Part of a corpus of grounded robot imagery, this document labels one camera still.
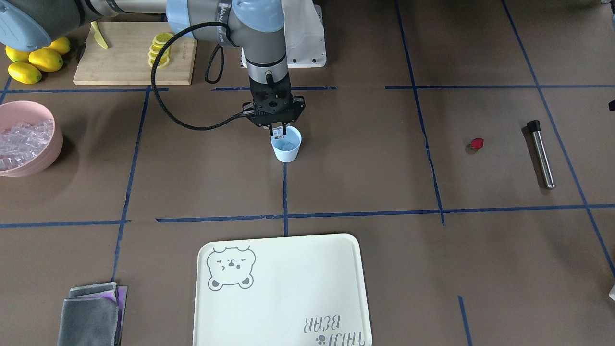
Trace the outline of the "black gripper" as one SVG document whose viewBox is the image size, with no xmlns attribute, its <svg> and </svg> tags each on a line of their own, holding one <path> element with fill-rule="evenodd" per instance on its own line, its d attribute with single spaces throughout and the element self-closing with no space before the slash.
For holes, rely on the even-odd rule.
<svg viewBox="0 0 615 346">
<path fill-rule="evenodd" d="M 282 126 L 273 128 L 273 138 L 286 136 L 286 125 L 298 120 L 306 107 L 305 98 L 292 94 L 290 77 L 272 85 L 253 79 L 249 83 L 253 100 L 242 105 L 242 115 L 257 127 L 281 123 Z"/>
</svg>

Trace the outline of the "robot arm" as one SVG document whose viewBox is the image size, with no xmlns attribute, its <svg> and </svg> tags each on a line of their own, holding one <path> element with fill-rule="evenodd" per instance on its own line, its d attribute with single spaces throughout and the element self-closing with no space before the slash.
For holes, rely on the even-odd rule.
<svg viewBox="0 0 615 346">
<path fill-rule="evenodd" d="M 181 37 L 243 49 L 253 100 L 233 120 L 246 118 L 279 139 L 305 109 L 291 92 L 279 0 L 3 0 L 0 38 L 33 52 L 98 19 L 132 13 L 166 15 L 174 35 L 163 50 Z"/>
</svg>

